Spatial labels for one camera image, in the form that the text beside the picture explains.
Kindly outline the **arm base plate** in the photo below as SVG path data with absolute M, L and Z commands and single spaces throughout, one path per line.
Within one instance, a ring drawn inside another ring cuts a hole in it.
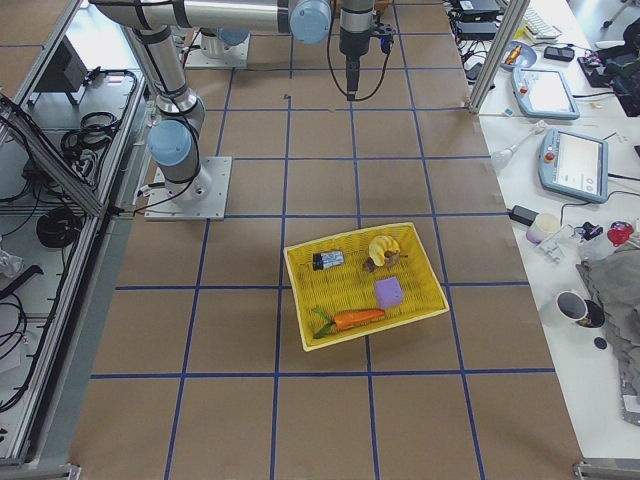
M 152 221 L 204 220 L 221 221 L 225 217 L 232 158 L 202 157 L 199 175 L 185 193 L 176 199 L 170 197 L 180 192 L 177 184 L 169 183 L 149 194 L 151 207 L 143 211 L 144 217 Z
M 200 29 L 183 55 L 187 69 L 244 69 L 250 32 L 234 29 Z

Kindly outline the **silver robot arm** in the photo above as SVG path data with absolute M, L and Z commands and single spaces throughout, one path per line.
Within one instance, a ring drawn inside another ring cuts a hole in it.
M 198 27 L 290 33 L 305 44 L 331 40 L 339 25 L 350 102 L 358 100 L 360 62 L 374 36 L 372 1 L 186 1 L 189 22 Z
M 333 23 L 328 1 L 94 1 L 119 24 L 143 74 L 151 82 L 161 120 L 147 147 L 164 178 L 166 201 L 180 207 L 210 194 L 212 175 L 199 149 L 202 98 L 186 79 L 173 43 L 174 27 L 213 34 L 290 33 L 303 43 L 327 37 Z

